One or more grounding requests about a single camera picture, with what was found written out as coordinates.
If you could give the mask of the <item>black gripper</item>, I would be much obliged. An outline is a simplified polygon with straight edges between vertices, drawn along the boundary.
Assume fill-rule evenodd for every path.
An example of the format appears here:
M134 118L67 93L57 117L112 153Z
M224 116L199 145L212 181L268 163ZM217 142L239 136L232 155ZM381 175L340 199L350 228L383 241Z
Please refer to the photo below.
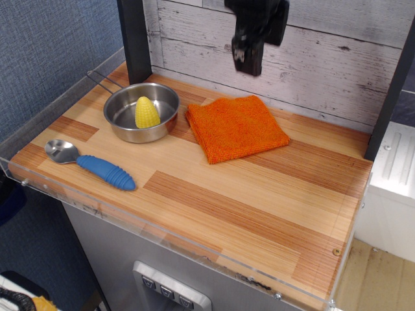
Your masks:
M224 5L236 16L232 44L235 69L252 76L262 73L268 22L280 1L225 1Z

